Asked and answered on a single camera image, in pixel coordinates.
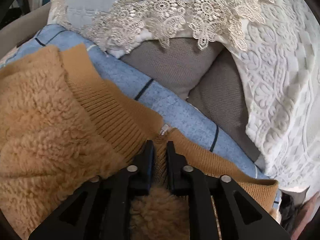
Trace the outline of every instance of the brown knit fabric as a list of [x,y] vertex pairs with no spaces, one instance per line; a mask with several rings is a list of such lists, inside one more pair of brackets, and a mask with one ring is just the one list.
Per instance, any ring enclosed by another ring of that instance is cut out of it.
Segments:
[[199,50],[193,38],[171,39],[170,49],[161,48],[157,41],[145,41],[121,60],[186,99],[223,48],[220,42],[210,42]]
[[[41,49],[0,71],[0,80],[0,208],[23,239],[82,182],[128,164],[146,139],[156,147],[155,181],[164,181],[166,143],[173,140],[190,165],[229,174],[271,209],[276,181],[246,176],[177,129],[158,135],[161,116],[103,81],[83,44],[62,53]],[[154,187],[132,202],[132,239],[187,240],[187,217],[183,200]]]
[[245,133],[248,111],[241,79],[231,53],[224,49],[191,90],[187,101],[221,127],[256,161],[260,151]]

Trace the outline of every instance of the brown fleece jacket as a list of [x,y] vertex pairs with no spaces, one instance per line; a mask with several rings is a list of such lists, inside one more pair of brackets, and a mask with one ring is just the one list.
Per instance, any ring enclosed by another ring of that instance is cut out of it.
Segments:
[[133,240],[189,238],[188,205],[164,183],[165,149],[174,141],[188,163],[232,176],[271,210],[275,180],[246,176],[177,129],[160,136],[162,118],[102,80],[85,46],[48,46],[0,70],[0,209],[22,239],[89,178],[128,165],[147,139],[156,147],[155,186],[132,201]]

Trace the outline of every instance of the metal rivet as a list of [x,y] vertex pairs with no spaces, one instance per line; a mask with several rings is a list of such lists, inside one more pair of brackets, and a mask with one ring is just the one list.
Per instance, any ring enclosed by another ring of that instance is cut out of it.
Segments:
[[90,182],[98,182],[99,181],[99,176],[94,176],[93,178],[89,179]]
[[136,165],[130,165],[127,167],[127,171],[130,171],[130,172],[135,172],[138,170],[138,167]]
[[182,168],[184,171],[186,172],[192,172],[193,171],[193,167],[190,165],[186,165]]
[[228,176],[228,175],[223,175],[223,176],[221,177],[221,180],[222,180],[223,182],[228,183],[228,182],[231,181],[231,177]]

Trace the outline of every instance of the beige lace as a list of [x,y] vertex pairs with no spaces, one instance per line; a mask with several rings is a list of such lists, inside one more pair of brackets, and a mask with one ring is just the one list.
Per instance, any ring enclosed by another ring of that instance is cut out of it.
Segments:
[[[68,29],[62,0],[52,0],[59,8],[57,23]],[[147,29],[162,47],[178,31],[191,29],[199,49],[224,36],[236,48],[247,50],[240,19],[265,23],[258,0],[117,0],[109,13],[97,12],[92,25],[75,30],[103,50],[120,47],[130,53],[136,38]]]

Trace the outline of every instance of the blue fabric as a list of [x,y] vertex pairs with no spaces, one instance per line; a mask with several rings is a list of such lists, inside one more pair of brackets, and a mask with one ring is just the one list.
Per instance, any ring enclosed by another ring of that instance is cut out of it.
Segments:
[[[115,83],[130,98],[138,95],[150,80],[145,74],[121,60],[107,55],[97,46],[92,47],[93,43],[91,41],[77,33],[66,31],[59,25],[45,26],[33,39],[20,46],[15,55],[7,62],[17,60],[41,48],[42,46],[35,38],[44,45],[54,44],[62,51],[80,43],[84,43],[87,49],[91,47],[88,54],[97,72],[102,78]],[[211,148],[216,136],[216,125],[173,92],[153,81],[140,97],[139,102],[158,112],[163,117],[164,122],[177,127],[191,141],[205,149]],[[213,149],[216,154],[232,161],[240,170],[253,178],[268,178],[256,168],[241,148],[222,129],[219,129],[217,136]]]

